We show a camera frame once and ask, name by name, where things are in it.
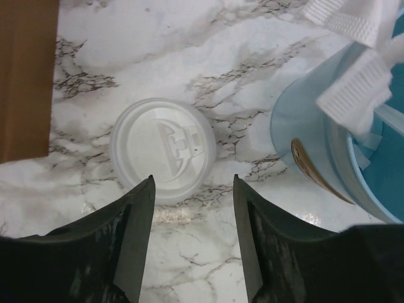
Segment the white plastic cup lid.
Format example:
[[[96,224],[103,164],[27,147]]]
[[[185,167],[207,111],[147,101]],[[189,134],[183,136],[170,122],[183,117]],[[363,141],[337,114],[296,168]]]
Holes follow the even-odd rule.
[[[174,205],[190,198],[209,176],[217,142],[209,121],[195,107],[148,98],[130,105],[117,118],[109,153],[126,189],[152,175],[156,203]]]

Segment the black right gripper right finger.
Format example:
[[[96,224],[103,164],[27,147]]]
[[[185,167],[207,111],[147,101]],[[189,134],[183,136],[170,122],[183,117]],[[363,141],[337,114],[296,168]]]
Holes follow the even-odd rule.
[[[332,232],[233,183],[249,302],[402,302],[403,225]]]

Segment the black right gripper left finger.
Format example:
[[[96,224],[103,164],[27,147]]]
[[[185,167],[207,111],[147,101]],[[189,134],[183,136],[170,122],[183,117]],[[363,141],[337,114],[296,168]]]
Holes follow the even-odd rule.
[[[2,302],[137,302],[155,207],[148,177],[46,235],[1,238]]]

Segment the brown paper bag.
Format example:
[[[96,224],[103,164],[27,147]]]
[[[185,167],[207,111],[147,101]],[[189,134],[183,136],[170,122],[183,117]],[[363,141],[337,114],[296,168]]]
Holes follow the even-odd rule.
[[[48,155],[59,1],[1,1],[1,162]]]

